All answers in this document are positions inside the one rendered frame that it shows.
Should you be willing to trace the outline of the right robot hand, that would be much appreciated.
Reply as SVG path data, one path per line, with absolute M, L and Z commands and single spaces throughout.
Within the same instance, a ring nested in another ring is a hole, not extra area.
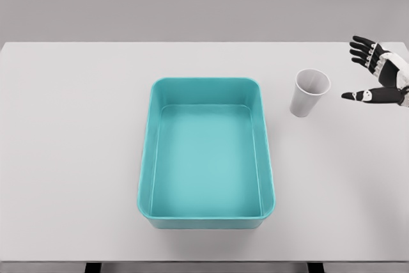
M 350 42 L 351 61 L 363 66 L 380 86 L 341 95 L 345 100 L 365 104 L 396 104 L 409 108 L 409 62 L 379 43 L 354 35 Z

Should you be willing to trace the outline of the white paper cup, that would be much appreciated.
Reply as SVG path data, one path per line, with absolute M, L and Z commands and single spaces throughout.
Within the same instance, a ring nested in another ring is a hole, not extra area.
M 324 72 L 306 68 L 297 72 L 289 109 L 293 115 L 303 118 L 309 115 L 320 98 L 328 93 L 331 82 Z

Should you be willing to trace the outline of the teal plastic basket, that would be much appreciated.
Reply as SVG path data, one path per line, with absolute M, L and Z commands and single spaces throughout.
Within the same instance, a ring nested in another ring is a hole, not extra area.
M 137 194 L 157 229 L 250 230 L 275 208 L 259 84 L 165 77 L 151 87 Z

